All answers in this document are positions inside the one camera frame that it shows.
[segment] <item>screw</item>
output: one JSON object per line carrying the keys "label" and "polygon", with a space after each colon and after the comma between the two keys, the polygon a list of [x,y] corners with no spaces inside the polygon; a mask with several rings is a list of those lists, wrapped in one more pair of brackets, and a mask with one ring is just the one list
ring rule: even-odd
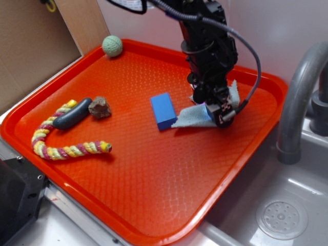
{"label": "screw", "polygon": [[18,156],[18,157],[16,157],[16,160],[18,160],[18,161],[24,161],[24,157],[21,155],[21,156]]}

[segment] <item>blue foam block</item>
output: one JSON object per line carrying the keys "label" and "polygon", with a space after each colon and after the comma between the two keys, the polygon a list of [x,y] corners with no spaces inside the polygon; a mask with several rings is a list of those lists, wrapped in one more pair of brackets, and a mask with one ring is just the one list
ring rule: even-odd
{"label": "blue foam block", "polygon": [[171,128],[171,125],[177,121],[173,104],[168,93],[150,98],[155,114],[158,129],[160,131]]}

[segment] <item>rock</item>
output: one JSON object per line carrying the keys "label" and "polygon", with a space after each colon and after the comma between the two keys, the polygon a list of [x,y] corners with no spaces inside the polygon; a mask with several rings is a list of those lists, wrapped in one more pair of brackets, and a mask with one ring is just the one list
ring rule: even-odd
{"label": "rock", "polygon": [[112,115],[111,108],[106,100],[102,96],[97,96],[89,105],[89,112],[97,119],[109,117]]}

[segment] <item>faucet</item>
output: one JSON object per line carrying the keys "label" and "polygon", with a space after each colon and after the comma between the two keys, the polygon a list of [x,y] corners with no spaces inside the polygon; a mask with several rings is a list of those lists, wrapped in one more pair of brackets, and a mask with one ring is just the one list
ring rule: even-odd
{"label": "faucet", "polygon": [[[313,93],[319,79],[319,90]],[[310,129],[328,136],[328,42],[313,45],[304,55],[292,78],[278,128],[277,157],[281,163],[301,159],[301,133],[311,94],[314,119]]]}

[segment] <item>sink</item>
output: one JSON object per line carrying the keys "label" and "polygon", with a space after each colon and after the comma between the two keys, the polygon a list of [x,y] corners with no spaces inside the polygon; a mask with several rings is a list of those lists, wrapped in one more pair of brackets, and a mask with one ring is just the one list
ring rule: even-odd
{"label": "sink", "polygon": [[241,245],[328,245],[328,138],[303,130],[294,165],[277,160],[276,141],[277,127],[205,221]]}

